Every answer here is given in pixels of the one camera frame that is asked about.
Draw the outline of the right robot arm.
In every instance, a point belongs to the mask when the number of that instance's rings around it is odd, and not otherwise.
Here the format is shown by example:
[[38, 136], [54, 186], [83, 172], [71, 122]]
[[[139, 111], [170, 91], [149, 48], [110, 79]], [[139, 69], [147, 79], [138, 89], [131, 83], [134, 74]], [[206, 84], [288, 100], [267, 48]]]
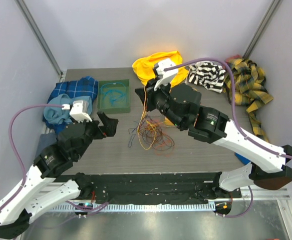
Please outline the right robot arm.
[[286, 152], [292, 147], [269, 144], [237, 128], [234, 120], [226, 114], [200, 104], [201, 93], [184, 83], [154, 88], [150, 81], [146, 88], [137, 88], [135, 93], [144, 103], [147, 112], [158, 110], [180, 131], [200, 142], [224, 147], [250, 160], [249, 164], [224, 171], [212, 184], [212, 193], [224, 197], [229, 192], [249, 185], [266, 190], [278, 190], [292, 181], [292, 169], [286, 165]]

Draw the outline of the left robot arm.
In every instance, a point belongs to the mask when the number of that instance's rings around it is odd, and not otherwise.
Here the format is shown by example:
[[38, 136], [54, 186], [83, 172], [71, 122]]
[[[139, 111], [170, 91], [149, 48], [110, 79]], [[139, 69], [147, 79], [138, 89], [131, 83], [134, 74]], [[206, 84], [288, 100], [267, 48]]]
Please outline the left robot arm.
[[38, 217], [68, 200], [88, 199], [94, 186], [84, 173], [77, 173], [56, 190], [37, 194], [73, 166], [94, 140], [113, 137], [118, 120], [104, 112], [99, 119], [67, 125], [58, 140], [44, 148], [26, 173], [26, 178], [0, 200], [0, 239], [12, 240], [25, 232]]

